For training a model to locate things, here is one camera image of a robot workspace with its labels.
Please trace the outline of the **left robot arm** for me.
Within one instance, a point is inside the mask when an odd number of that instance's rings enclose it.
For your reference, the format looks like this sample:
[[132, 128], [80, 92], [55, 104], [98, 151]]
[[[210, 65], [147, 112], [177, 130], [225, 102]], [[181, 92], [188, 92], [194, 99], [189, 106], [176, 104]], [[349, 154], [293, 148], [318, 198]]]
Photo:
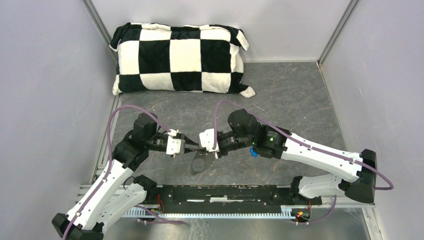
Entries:
[[57, 213], [52, 224], [64, 240], [101, 240], [107, 230], [135, 205], [153, 203], [157, 198], [155, 183], [138, 176], [134, 183], [113, 198], [150, 151], [175, 156], [196, 151], [199, 144], [179, 130], [159, 132], [157, 116], [142, 113], [133, 128], [113, 150], [112, 158], [88, 192], [67, 213]]

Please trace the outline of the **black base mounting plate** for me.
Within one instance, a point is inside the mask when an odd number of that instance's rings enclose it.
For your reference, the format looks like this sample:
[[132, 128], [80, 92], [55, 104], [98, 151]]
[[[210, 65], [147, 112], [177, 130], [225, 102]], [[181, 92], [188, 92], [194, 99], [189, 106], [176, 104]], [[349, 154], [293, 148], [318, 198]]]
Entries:
[[322, 203], [283, 185], [162, 185], [150, 187], [141, 202], [160, 205], [166, 214], [266, 214]]

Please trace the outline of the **blue key fob tag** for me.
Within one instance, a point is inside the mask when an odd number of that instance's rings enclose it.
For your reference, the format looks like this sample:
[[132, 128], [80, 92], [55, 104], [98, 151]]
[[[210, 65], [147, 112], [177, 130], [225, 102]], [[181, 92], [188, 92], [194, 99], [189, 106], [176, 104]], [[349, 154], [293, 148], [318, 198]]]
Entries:
[[255, 150], [252, 147], [249, 149], [249, 152], [250, 152], [252, 157], [258, 157], [259, 156], [259, 154], [256, 153]]

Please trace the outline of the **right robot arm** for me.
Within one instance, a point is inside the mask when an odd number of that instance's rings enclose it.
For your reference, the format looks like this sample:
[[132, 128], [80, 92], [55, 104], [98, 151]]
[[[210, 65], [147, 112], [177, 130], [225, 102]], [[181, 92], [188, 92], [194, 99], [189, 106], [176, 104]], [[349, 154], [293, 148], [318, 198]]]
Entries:
[[373, 150], [349, 152], [306, 140], [290, 131], [261, 124], [245, 109], [232, 112], [229, 132], [207, 129], [198, 135], [201, 148], [216, 158], [249, 148], [253, 156], [303, 163], [327, 172], [294, 177], [289, 199], [295, 204], [320, 196], [345, 195], [353, 201], [375, 201], [377, 155]]

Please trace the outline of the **black and white checkered pillow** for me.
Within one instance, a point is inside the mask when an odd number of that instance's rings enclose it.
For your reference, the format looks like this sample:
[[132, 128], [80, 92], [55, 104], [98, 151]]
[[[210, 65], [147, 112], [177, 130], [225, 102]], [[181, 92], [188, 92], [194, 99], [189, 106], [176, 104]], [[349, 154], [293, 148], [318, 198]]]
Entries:
[[109, 43], [118, 60], [112, 93], [160, 90], [253, 97], [255, 90], [242, 82], [240, 50], [249, 46], [241, 29], [227, 25], [128, 22]]

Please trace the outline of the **aluminium frame rail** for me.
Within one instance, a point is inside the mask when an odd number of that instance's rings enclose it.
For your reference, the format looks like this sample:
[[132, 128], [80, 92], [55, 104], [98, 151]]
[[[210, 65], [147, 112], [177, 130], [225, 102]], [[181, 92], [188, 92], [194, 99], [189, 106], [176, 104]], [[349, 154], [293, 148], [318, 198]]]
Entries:
[[[81, 185], [79, 192], [76, 197], [76, 202], [78, 202], [89, 190], [92, 185]], [[322, 196], [322, 203], [319, 204], [318, 208], [329, 208], [334, 202], [333, 196]], [[336, 208], [376, 208], [374, 203], [362, 203], [358, 201], [354, 201], [344, 195], [337, 195], [336, 199]]]

